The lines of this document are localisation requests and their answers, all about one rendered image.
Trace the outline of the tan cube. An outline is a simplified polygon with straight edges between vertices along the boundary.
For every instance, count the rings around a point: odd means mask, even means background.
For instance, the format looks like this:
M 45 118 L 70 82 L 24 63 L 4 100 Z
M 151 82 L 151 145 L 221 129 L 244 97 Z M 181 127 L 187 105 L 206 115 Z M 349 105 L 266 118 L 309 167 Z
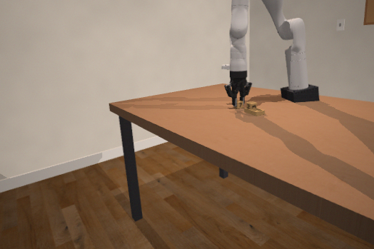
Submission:
M 256 102 L 246 102 L 246 108 L 250 110 L 257 110 L 257 103 Z
M 237 106 L 236 107 L 234 106 L 234 108 L 237 108 L 237 109 L 243 108 L 243 101 L 238 100 L 237 101 Z

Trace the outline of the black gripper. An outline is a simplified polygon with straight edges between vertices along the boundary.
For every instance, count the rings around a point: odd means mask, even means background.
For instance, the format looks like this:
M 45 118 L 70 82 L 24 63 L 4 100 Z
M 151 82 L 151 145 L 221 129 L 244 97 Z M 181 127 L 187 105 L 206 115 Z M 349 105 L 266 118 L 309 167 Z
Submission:
M 232 98 L 232 105 L 235 107 L 237 106 L 237 93 L 240 93 L 240 101 L 243 101 L 244 105 L 245 96 L 249 94 L 251 89 L 252 83 L 247 82 L 246 78 L 247 71 L 230 71 L 230 83 L 224 86 L 228 97 Z

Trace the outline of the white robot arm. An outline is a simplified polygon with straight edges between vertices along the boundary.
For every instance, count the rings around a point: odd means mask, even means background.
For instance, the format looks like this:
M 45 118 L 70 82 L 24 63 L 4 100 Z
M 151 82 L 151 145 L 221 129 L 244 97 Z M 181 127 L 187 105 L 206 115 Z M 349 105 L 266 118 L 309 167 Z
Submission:
M 293 44 L 285 49 L 285 61 L 290 90 L 308 87 L 308 72 L 305 56 L 305 24 L 301 18 L 286 20 L 282 8 L 283 0 L 262 0 L 266 6 L 279 36 L 283 40 L 293 39 Z M 221 69 L 247 71 L 246 33 L 248 30 L 249 0 L 232 0 L 230 64 Z M 239 38 L 240 37 L 240 38 Z

